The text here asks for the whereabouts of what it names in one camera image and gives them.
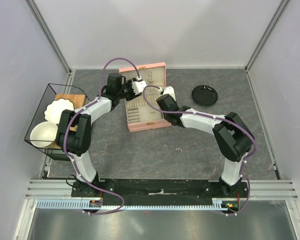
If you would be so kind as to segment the pink jewelry box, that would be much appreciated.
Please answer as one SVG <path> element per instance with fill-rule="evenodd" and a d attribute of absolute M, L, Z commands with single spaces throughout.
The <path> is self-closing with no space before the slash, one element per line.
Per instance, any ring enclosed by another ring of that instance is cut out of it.
<path fill-rule="evenodd" d="M 154 85 L 161 88 L 166 87 L 165 62 L 143 64 L 136 68 L 147 85 Z M 171 126 L 171 124 L 164 119 L 164 115 L 161 112 L 154 110 L 147 104 L 147 101 L 144 100 L 142 95 L 133 100 L 125 101 L 125 112 L 127 126 L 130 132 Z"/>

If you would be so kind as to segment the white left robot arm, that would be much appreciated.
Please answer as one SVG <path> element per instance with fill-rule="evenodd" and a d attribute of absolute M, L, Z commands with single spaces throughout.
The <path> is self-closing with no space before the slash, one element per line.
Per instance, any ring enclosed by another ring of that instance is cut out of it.
<path fill-rule="evenodd" d="M 93 122 L 114 110 L 120 100 L 130 101 L 139 97 L 143 88 L 144 82 L 140 77 L 127 79 L 120 73 L 110 73 L 107 84 L 92 102 L 75 110 L 62 111 L 55 143 L 70 159 L 81 182 L 98 180 L 89 156 Z"/>

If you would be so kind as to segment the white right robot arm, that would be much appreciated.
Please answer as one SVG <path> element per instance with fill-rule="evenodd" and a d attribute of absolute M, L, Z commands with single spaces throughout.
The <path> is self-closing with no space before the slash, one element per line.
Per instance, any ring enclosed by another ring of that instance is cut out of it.
<path fill-rule="evenodd" d="M 173 126 L 196 129 L 213 135 L 225 157 L 221 180 L 228 186 L 234 186 L 240 181 L 243 162 L 249 156 L 251 148 L 256 147 L 256 141 L 236 113 L 212 115 L 188 106 L 179 107 L 169 94 L 157 98 L 156 103 L 164 119 Z"/>

